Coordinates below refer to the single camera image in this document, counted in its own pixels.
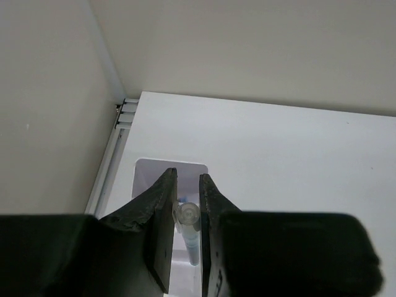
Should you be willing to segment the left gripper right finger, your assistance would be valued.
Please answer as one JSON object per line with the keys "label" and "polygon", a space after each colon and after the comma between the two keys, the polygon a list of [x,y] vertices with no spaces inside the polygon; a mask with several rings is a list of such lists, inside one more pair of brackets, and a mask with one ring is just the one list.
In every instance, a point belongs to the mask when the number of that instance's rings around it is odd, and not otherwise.
{"label": "left gripper right finger", "polygon": [[203,296],[375,296],[381,261],[345,213],[249,212],[199,178]]}

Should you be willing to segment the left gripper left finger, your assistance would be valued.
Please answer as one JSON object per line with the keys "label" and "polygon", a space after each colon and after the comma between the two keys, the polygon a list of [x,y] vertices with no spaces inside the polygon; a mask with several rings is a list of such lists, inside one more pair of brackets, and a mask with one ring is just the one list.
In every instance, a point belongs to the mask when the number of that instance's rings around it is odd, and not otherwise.
{"label": "left gripper left finger", "polygon": [[174,226],[165,202],[176,178],[113,213],[3,215],[2,296],[162,296],[169,290]]}

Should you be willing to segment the blue gel pen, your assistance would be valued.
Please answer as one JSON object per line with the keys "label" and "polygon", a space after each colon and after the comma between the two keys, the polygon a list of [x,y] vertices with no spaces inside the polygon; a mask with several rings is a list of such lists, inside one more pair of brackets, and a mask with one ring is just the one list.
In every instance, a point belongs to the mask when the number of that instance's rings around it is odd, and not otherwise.
{"label": "blue gel pen", "polygon": [[173,204],[172,215],[177,232],[181,234],[189,263],[192,266],[200,262],[200,208],[190,201],[188,196],[180,197]]}

